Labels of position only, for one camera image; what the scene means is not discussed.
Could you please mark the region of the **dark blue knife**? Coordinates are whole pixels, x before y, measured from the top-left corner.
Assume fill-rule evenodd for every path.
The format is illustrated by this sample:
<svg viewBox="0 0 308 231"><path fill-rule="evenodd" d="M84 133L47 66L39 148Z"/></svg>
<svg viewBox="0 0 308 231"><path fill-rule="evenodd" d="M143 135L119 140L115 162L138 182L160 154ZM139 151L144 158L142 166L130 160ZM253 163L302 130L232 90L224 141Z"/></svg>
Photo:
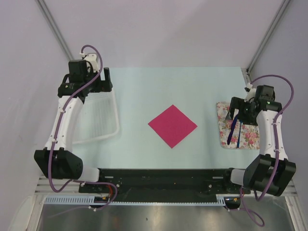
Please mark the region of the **dark blue knife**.
<svg viewBox="0 0 308 231"><path fill-rule="evenodd" d="M232 121L232 124L231 124L231 130L230 130L230 133L228 135L228 139L227 139L227 144L229 145L230 142L231 142L231 139L232 139L232 136L233 136L233 132L234 132L234 129L235 129L235 126L236 126L236 123L237 123L237 120L238 120L238 115L236 115Z"/></svg>

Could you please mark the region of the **blue metallic fork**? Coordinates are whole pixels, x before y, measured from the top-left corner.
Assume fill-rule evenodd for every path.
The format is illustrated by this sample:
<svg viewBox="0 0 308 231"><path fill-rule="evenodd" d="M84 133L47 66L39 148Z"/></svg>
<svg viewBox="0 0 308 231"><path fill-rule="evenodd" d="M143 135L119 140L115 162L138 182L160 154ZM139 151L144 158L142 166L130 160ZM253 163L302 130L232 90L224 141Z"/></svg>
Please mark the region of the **blue metallic fork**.
<svg viewBox="0 0 308 231"><path fill-rule="evenodd" d="M241 129L242 129L242 121L240 121L240 125L239 125L239 134L238 134L237 145L236 145L237 149L240 148Z"/></svg>

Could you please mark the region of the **pink paper napkin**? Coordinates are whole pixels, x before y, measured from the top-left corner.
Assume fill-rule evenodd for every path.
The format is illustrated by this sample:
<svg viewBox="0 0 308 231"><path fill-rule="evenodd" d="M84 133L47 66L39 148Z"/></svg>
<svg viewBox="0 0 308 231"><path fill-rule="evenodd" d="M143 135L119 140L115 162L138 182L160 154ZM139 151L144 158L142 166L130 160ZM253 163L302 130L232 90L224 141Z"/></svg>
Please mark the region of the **pink paper napkin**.
<svg viewBox="0 0 308 231"><path fill-rule="evenodd" d="M148 125L171 149L197 128L175 105L171 105Z"/></svg>

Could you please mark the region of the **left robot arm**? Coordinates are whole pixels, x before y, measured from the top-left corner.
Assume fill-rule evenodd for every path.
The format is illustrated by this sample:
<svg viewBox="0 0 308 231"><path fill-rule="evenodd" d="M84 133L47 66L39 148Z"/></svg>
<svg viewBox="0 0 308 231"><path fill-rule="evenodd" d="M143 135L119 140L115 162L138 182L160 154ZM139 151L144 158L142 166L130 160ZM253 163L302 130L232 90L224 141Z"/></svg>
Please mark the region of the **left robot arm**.
<svg viewBox="0 0 308 231"><path fill-rule="evenodd" d="M89 181L95 192L106 188L106 180L99 176L98 168L88 167L81 158L72 153L73 134L77 119L91 93L110 92L113 88L109 68L101 74L93 61L71 60L58 88L56 119L45 147L36 150L34 159L46 178Z"/></svg>

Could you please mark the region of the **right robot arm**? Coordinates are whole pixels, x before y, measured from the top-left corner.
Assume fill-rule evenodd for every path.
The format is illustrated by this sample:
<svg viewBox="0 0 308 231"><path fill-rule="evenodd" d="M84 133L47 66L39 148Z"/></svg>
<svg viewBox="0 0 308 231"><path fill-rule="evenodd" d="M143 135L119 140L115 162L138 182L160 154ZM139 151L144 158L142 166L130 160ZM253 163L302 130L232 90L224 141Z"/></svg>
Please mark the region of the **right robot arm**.
<svg viewBox="0 0 308 231"><path fill-rule="evenodd" d="M231 142L237 122L258 127L259 155L246 169L229 168L228 177L223 179L222 188L233 193L239 185L262 195L280 196L296 172L296 165L288 161L282 133L281 103L275 101L272 86L245 87L247 96L232 97L226 120L232 122L227 143Z"/></svg>

